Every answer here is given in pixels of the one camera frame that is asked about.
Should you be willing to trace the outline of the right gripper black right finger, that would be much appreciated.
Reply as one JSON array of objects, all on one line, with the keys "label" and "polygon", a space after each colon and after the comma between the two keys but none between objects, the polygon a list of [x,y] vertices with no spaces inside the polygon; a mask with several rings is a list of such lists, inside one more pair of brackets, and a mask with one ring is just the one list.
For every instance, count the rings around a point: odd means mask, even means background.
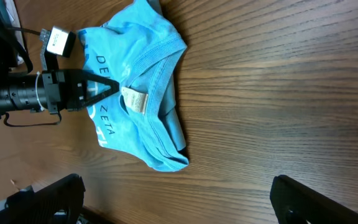
[{"label": "right gripper black right finger", "polygon": [[270,201],[279,224],[358,224],[358,213],[286,175],[274,177]]}]

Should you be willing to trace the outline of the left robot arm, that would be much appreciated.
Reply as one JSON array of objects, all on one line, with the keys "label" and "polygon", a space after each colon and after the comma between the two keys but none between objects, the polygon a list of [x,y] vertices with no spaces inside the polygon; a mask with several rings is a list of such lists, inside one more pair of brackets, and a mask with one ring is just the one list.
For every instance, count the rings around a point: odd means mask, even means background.
[{"label": "left robot arm", "polygon": [[11,111],[59,116],[62,110],[80,111],[119,91],[119,83],[109,78],[59,69],[57,58],[70,56],[76,35],[57,27],[31,32],[42,42],[42,71],[33,75],[29,54],[15,35],[26,29],[13,25],[7,6],[0,1],[0,119],[5,125]]}]

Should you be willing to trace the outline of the light blue t-shirt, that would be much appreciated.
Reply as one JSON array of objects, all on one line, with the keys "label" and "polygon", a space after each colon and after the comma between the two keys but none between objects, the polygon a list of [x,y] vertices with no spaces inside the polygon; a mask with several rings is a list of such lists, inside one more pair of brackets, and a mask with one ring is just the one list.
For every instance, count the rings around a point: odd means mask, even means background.
[{"label": "light blue t-shirt", "polygon": [[186,44],[160,3],[135,0],[78,35],[84,69],[119,84],[115,94],[87,108],[99,145],[129,153],[160,172],[185,168],[189,160],[173,73]]}]

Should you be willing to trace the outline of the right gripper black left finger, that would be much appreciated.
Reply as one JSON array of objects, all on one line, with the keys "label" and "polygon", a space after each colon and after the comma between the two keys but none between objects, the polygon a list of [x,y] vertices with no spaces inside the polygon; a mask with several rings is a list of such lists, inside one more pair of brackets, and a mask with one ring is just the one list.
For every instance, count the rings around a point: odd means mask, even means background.
[{"label": "right gripper black left finger", "polygon": [[20,190],[2,204],[0,224],[76,224],[84,194],[85,185],[78,174],[70,174],[37,192]]}]

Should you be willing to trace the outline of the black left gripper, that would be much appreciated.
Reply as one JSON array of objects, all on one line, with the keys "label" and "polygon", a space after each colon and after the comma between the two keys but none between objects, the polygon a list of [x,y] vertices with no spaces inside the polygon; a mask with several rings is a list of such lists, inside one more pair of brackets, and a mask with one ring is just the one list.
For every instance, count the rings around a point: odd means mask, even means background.
[{"label": "black left gripper", "polygon": [[[60,70],[57,55],[43,49],[40,53],[44,70],[39,75],[14,74],[9,69],[13,60],[0,56],[0,114],[29,110],[47,110],[59,114],[61,110],[79,111],[117,93],[119,82],[95,75],[86,70]],[[91,93],[90,84],[106,89]]]}]

